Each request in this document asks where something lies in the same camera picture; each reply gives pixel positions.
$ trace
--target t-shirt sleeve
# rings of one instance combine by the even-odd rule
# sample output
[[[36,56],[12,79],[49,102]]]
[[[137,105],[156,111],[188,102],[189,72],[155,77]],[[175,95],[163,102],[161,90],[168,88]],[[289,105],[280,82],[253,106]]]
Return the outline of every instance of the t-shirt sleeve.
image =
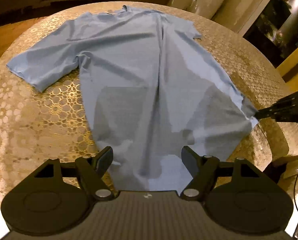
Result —
[[[178,18],[173,15],[165,14],[165,19],[169,24],[172,24],[175,31],[185,33],[188,37],[192,39],[201,38],[201,34],[196,30],[192,21]]]
[[[7,67],[42,92],[78,67],[79,46],[72,38],[82,15],[68,20],[25,52],[15,56]]]

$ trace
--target gray ribbed surface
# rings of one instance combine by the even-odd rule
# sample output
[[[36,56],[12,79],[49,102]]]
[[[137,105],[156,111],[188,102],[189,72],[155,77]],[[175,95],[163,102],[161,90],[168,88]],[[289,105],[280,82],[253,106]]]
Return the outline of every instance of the gray ribbed surface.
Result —
[[[95,205],[75,228],[55,236],[33,237],[11,232],[5,240],[291,240],[281,231],[268,236],[244,236],[213,222],[198,202],[176,192],[121,192]]]

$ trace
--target light blue t-shirt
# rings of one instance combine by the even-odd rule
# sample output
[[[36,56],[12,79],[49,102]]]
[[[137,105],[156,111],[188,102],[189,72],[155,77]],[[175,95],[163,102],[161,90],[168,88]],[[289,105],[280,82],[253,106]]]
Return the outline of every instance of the light blue t-shirt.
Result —
[[[115,187],[180,192],[192,179],[183,146],[225,161],[257,124],[199,37],[191,21],[123,6],[66,21],[7,66],[39,91],[79,66],[93,138],[113,148]]]

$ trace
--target patterned tablecloth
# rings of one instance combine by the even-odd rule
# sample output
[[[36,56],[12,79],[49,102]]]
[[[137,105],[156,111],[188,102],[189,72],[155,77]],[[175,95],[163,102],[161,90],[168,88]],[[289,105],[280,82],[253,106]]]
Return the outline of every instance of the patterned tablecloth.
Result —
[[[201,16],[139,2],[93,3],[53,14],[25,31],[0,58],[0,203],[13,187],[47,159],[70,162],[98,152],[85,118],[78,70],[39,93],[12,74],[6,63],[66,20],[75,19],[86,11],[117,10],[124,4],[194,21],[196,29],[203,34],[198,42],[212,53],[255,107],[268,107],[290,93],[278,72],[255,47]],[[298,155],[298,125],[266,119],[241,141],[228,160],[243,156],[263,170],[271,160],[286,155]],[[108,175],[104,180],[113,186]]]

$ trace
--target gold tablecloth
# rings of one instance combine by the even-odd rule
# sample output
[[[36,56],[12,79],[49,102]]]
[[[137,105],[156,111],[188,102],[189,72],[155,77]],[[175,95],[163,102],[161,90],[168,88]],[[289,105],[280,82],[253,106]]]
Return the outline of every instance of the gold tablecloth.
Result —
[[[219,24],[179,9],[139,2],[102,2],[53,14],[25,31],[0,58],[0,203],[21,180],[49,158],[70,162],[98,152],[88,128],[78,70],[39,93],[6,63],[80,14],[120,9],[124,4],[156,9],[194,21],[198,42],[212,53],[257,108],[290,92],[271,63],[249,42]],[[262,120],[229,157],[243,156],[263,170],[272,159],[298,155],[298,125]],[[105,181],[110,184],[108,176]]]

